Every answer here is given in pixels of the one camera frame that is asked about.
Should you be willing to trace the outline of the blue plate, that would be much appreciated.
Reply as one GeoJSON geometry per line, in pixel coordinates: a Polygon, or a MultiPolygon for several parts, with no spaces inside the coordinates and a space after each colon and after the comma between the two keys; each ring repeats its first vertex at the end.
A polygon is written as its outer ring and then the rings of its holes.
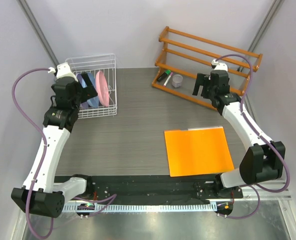
{"type": "MultiPolygon", "coordinates": [[[[83,77],[84,75],[87,75],[87,77],[88,77],[89,80],[91,81],[91,83],[92,83],[94,89],[96,90],[96,86],[95,86],[95,77],[94,77],[94,75],[93,75],[92,73],[90,73],[90,72],[83,72],[83,73],[81,74],[81,76],[82,76],[82,81],[81,81],[81,85],[82,85],[82,87],[83,87],[83,88],[87,87],[87,83],[85,82],[84,77],[83,77]]],[[[99,99],[98,99],[98,96],[95,96],[95,97],[89,99],[89,100],[87,101],[87,103],[88,103],[88,105],[89,105],[90,107],[92,107],[92,108],[98,108],[98,106],[99,106],[99,99]]]]}

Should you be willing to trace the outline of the pink plate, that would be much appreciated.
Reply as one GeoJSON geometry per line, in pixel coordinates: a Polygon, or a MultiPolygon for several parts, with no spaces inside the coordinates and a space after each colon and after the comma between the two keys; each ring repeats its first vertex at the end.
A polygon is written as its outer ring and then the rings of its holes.
{"type": "Polygon", "coordinates": [[[104,107],[109,107],[109,87],[103,71],[99,70],[95,76],[98,99],[104,107]]]}

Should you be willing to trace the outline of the lilac plate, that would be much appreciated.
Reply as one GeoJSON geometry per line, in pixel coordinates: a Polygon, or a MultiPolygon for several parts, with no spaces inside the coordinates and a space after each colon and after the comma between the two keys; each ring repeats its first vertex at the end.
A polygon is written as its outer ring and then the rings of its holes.
{"type": "Polygon", "coordinates": [[[76,77],[83,88],[87,87],[81,73],[78,73],[76,77]]]}

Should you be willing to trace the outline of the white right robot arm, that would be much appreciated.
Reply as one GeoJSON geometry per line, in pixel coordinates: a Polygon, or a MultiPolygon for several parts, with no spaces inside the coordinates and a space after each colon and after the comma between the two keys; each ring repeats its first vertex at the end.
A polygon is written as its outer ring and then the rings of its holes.
{"type": "Polygon", "coordinates": [[[230,91],[228,66],[217,60],[213,60],[211,66],[209,75],[197,74],[193,95],[200,94],[211,101],[234,128],[246,149],[240,166],[221,173],[219,181],[213,185],[215,195],[223,198],[232,187],[279,179],[285,169],[285,146],[267,136],[249,115],[240,96],[230,91]]]}

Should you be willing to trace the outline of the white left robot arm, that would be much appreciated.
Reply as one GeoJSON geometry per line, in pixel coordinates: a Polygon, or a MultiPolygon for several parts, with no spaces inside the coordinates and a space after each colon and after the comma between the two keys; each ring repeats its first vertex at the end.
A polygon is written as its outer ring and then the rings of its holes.
{"type": "Polygon", "coordinates": [[[87,200],[94,195],[90,176],[75,174],[57,186],[54,178],[63,147],[78,119],[80,104],[97,93],[93,86],[81,86],[67,62],[47,71],[57,78],[51,87],[51,107],[44,115],[43,128],[38,129],[41,142],[30,173],[22,187],[13,188],[11,199],[23,212],[57,218],[71,199],[87,200]]]}

